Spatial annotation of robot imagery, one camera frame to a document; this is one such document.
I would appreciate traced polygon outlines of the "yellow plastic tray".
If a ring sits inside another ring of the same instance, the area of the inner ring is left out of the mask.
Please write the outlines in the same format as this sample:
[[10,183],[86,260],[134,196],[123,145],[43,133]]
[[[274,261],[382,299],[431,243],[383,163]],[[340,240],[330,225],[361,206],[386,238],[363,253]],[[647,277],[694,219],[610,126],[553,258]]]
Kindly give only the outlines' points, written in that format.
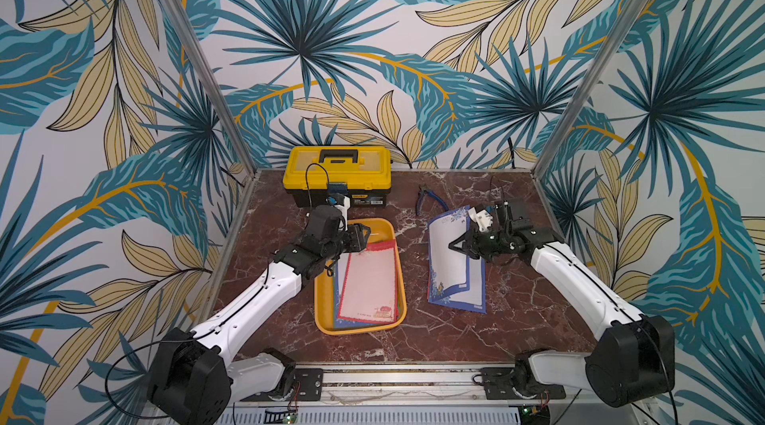
[[337,315],[341,297],[340,273],[336,272],[332,277],[321,275],[315,285],[314,314],[318,329],[327,335],[342,336],[389,331],[401,325],[408,314],[404,276],[402,275],[402,265],[400,264],[400,254],[398,253],[394,226],[383,218],[353,220],[352,224],[361,224],[371,229],[372,237],[370,238],[368,249],[374,244],[392,242],[394,270],[396,271],[396,306],[392,309],[394,311],[394,320],[391,323],[382,323],[381,325],[353,321],[348,327],[341,327],[341,319]]

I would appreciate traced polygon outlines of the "blue floral stationery paper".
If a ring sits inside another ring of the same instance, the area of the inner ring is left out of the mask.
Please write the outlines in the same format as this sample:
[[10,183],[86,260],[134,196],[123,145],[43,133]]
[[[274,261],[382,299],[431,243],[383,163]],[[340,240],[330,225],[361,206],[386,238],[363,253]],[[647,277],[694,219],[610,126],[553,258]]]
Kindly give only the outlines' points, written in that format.
[[486,314],[485,261],[467,260],[467,280],[459,287],[444,289],[435,279],[430,281],[428,302],[459,311]]
[[442,307],[471,311],[464,299],[470,289],[469,257],[449,244],[469,229],[468,207],[443,213],[428,223],[428,301]]

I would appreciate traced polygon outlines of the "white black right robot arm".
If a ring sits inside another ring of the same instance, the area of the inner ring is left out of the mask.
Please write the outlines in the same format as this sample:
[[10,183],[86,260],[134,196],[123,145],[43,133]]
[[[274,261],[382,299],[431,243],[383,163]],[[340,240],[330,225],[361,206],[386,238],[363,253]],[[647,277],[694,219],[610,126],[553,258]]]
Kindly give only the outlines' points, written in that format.
[[543,275],[579,313],[597,341],[590,353],[538,350],[516,356],[499,385],[524,399],[555,398],[565,388],[593,392],[619,408],[675,387],[675,332],[609,289],[554,230],[535,226],[523,204],[462,207],[459,232],[445,249],[473,261],[516,255]]

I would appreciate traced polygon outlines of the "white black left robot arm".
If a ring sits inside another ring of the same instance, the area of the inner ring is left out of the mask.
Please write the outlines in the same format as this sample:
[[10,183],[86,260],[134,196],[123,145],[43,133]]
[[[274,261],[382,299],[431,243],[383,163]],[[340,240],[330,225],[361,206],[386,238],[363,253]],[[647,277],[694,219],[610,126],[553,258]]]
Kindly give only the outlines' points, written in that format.
[[350,207],[340,195],[315,207],[305,229],[248,289],[191,331],[172,329],[149,369],[149,403],[178,424],[213,424],[244,398],[288,397],[295,383],[292,359],[273,348],[251,359],[237,354],[284,303],[330,273],[341,255],[366,249],[371,230],[349,224]]

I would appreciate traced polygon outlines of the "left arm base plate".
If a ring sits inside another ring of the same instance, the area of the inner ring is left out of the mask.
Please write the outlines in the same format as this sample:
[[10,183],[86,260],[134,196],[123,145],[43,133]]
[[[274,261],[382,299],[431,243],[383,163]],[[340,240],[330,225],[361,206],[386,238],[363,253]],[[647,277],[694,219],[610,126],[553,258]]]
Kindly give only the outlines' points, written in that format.
[[270,397],[274,401],[317,402],[321,399],[324,375],[322,368],[287,369]]

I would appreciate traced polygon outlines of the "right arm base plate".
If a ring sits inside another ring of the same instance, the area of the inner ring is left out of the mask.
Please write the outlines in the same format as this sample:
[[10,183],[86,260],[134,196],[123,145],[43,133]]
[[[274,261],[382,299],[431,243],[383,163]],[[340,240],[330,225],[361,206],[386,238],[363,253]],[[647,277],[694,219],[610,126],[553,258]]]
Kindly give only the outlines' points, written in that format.
[[484,367],[472,376],[472,382],[481,386],[487,400],[557,400],[566,397],[561,385],[543,384],[522,365],[514,367]]

